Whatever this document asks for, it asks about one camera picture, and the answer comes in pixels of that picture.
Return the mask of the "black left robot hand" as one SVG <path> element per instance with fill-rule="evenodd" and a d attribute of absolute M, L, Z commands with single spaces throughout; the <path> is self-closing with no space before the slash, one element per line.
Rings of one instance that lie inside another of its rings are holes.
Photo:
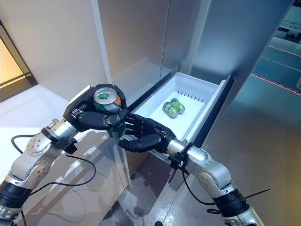
<path fill-rule="evenodd" d="M 121 110 L 118 113 L 100 113 L 94 106 L 94 93 L 101 88 L 114 89 L 121 99 Z M 88 85 L 69 102 L 63 117 L 79 132 L 88 129 L 108 130 L 125 122 L 129 110 L 124 93 L 113 84 Z"/>

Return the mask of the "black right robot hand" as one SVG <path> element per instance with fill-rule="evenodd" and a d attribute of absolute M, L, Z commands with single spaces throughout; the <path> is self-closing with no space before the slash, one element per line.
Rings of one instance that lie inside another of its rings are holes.
<path fill-rule="evenodd" d="M 156 150 L 159 153 L 167 153 L 170 141 L 176 139 L 176 135 L 168 127 L 140 115 L 129 113 L 126 118 L 126 135 L 133 135 L 135 140 L 122 139 L 119 146 L 123 149 L 142 153 Z"/>

